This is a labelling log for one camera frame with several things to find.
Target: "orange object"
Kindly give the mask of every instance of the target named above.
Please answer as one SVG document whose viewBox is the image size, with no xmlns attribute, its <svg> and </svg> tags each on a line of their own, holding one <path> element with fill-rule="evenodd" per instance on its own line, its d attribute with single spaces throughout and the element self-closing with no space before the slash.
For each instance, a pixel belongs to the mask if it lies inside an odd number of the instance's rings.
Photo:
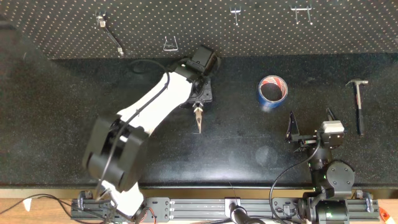
<svg viewBox="0 0 398 224">
<path fill-rule="evenodd" d="M 382 207 L 379 207 L 379 213 L 381 219 L 383 219 L 386 224 L 395 224 L 394 219 L 392 219 L 391 216 Z"/>
</svg>

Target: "pegboard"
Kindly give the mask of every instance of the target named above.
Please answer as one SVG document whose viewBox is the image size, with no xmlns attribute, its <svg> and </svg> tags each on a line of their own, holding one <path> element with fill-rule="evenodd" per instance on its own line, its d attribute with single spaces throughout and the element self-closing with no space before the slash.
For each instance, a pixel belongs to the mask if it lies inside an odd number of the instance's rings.
<svg viewBox="0 0 398 224">
<path fill-rule="evenodd" d="M 0 0 L 0 12 L 51 59 L 117 58 L 95 14 L 127 58 L 183 57 L 200 44 L 222 57 L 398 52 L 398 1 Z M 296 23 L 293 8 L 298 11 Z M 240 8 L 238 26 L 230 9 Z M 178 51 L 165 52 L 165 37 Z"/>
</svg>

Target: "hammer head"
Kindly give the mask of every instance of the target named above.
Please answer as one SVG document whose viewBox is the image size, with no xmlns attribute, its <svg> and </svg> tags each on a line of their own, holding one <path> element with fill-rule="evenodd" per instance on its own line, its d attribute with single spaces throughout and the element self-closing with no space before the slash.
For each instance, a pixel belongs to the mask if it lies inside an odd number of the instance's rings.
<svg viewBox="0 0 398 224">
<path fill-rule="evenodd" d="M 369 81 L 367 81 L 367 80 L 361 80 L 361 79 L 359 79 L 359 78 L 354 78 L 353 80 L 349 81 L 346 85 L 348 85 L 348 84 L 350 84 L 350 83 L 354 83 L 354 85 L 360 85 L 360 84 L 366 85 L 366 84 L 369 83 Z"/>
</svg>

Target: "robotic arm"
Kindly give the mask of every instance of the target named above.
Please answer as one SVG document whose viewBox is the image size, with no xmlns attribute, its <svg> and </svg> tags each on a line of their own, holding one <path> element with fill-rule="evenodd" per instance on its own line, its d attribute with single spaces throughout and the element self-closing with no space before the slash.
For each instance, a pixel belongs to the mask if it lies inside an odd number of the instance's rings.
<svg viewBox="0 0 398 224">
<path fill-rule="evenodd" d="M 114 206 L 125 216 L 133 216 L 144 200 L 137 181 L 145 165 L 149 136 L 179 105 L 187 102 L 201 108 L 212 101 L 208 74 L 216 60 L 213 51 L 201 46 L 192 59 L 173 64 L 169 74 L 164 73 L 160 82 L 139 101 L 117 115 L 97 119 L 83 157 L 83 167 L 92 177 L 102 180 L 101 185 L 111 195 Z M 126 125 L 137 111 L 138 116 Z"/>
</svg>

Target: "hammer handle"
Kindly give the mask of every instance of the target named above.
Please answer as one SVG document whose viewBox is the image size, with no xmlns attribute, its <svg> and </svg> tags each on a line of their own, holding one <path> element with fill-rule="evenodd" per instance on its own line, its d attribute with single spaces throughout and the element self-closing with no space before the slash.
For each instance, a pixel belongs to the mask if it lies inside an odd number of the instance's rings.
<svg viewBox="0 0 398 224">
<path fill-rule="evenodd" d="M 358 134 L 359 136 L 364 136 L 365 126 L 363 124 L 362 109 L 357 109 L 358 116 Z"/>
</svg>

